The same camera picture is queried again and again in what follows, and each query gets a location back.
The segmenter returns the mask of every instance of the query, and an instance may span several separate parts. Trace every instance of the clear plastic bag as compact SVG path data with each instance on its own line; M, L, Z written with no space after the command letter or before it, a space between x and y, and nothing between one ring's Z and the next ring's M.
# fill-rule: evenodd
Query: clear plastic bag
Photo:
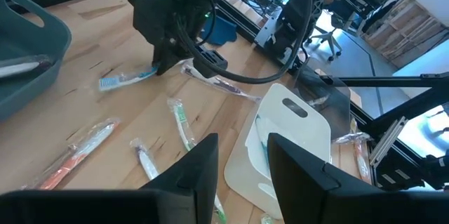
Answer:
M192 61L188 60L187 62L185 62L182 65L181 68L181 72L188 75L189 77L193 77L195 79L198 79L199 81L202 81L203 83L212 86L216 89L219 89L221 91L224 91L226 93L231 93L234 95L239 95L241 97L245 97L249 100L252 100L256 103L261 101L261 97L256 97L253 95L249 95L247 93L244 93L241 89L231 85L230 83L226 82L225 80L222 80L219 77L211 77L209 79L203 77L203 75L201 75L201 73L198 72L198 70L196 70L193 65L192 65Z
M35 70L45 71L53 65L47 55L31 55L0 61L0 79L14 77Z
M167 100L167 104L175 115L177 129L180 132L182 143L184 143L186 150L190 151L193 147L195 147L196 142L194 134L190 129L189 122L187 121L187 116L181 100L169 98Z
M177 124L177 129L180 133L182 143L184 144L187 151L190 151L195 147L196 141L192 130L190 129L189 122L187 121L187 116L184 111L184 107L182 106L182 102L179 99L169 98L167 100L167 104L170 107L170 110L175 115L175 120ZM214 214L221 224L225 224L227 219L225 215L225 211L223 206L218 199L218 196L215 194L214 200Z
M223 209L222 203L218 199L217 195L215 195L214 205L215 205L215 209L213 211L214 214L218 217L221 224L226 224L227 219L225 215L225 210Z
M157 73L157 67L151 65L143 65L136 67L129 72L122 72L111 77L103 77L98 80L99 91L111 91L116 88L135 84L139 81L147 79Z
M264 213L260 216L260 224L274 224L274 219L268 213Z
M356 150L355 157L358 166L358 172L363 181L371 183L370 168L366 160L368 160L368 151L364 142L354 143Z
M317 98L316 100L307 101L307 104L310 105L311 107L316 107L317 105L324 104L324 102L326 102L328 100L328 98L329 98L329 95L326 95L324 97Z
M372 140L371 136L364 132L348 133L345 136L334 139L334 144L352 144Z
M120 124L120 119L109 118L95 125L78 143L56 159L40 176L23 189L52 190L84 159L103 143Z
M136 138L130 142L130 145L131 147L135 148L135 152L139 158L140 164L145 170L145 173L147 174L148 178L150 180L153 180L157 176L159 176L159 172L156 168L153 156L149 151L147 151L147 148L143 144L142 140Z
M351 131L345 136L339 137L332 141L333 144L352 144L364 143L373 140L370 135L364 132L358 132L357 122L354 118L351 119Z
M355 118L351 119L351 132L345 136L335 139L335 144L354 144L354 157L358 166L358 172L363 181L370 183L370 169L366 160L368 160L368 150L366 142L373 140L370 135L364 132L358 132Z

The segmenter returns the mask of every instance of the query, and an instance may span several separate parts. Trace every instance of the desk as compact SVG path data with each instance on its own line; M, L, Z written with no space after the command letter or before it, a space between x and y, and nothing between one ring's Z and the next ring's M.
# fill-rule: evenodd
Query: desk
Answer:
M179 66L111 93L96 91L98 79L152 60L152 45L132 27L127 0L76 0L49 8L72 31L60 76L44 94L0 124L0 191L16 190L56 159L96 121L120 117L122 124L86 161L63 180L64 189L135 189L148 182L129 142L142 138L165 171L186 150L166 101L182 99L196 138L220 137L218 196L229 223L260 223L257 207L227 186L223 170L252 101L227 95L180 74ZM278 67L239 37L217 49L233 72L263 77ZM286 83L286 75L280 83ZM252 95L264 95L271 84L236 84ZM358 176L354 153L337 153L338 166Z

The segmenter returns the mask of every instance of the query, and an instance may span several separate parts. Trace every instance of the blue container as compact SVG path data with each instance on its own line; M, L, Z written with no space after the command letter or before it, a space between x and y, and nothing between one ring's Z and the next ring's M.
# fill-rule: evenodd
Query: blue container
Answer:
M13 11L14 2L39 16L43 27ZM0 81L0 121L23 108L45 91L58 76L72 36L58 18L30 0L0 0L0 61L31 55L47 55L53 65L41 74L26 74Z

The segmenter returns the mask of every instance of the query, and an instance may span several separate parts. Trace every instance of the toothbrush handle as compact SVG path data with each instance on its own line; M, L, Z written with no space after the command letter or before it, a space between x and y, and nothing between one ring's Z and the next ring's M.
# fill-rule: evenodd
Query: toothbrush handle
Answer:
M85 154L68 159L55 173L43 182L40 190L53 190L86 157Z

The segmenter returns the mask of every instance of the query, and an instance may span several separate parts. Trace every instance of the white plastic holder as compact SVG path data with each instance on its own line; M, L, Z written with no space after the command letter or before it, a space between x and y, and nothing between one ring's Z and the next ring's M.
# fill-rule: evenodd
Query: white plastic holder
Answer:
M306 113L303 112L301 117L286 104L296 104ZM280 84L273 84L246 117L224 168L224 179L249 202L273 218L282 219L260 132L255 125L257 115L269 121L263 130L281 134L325 162L330 161L330 126L321 114Z

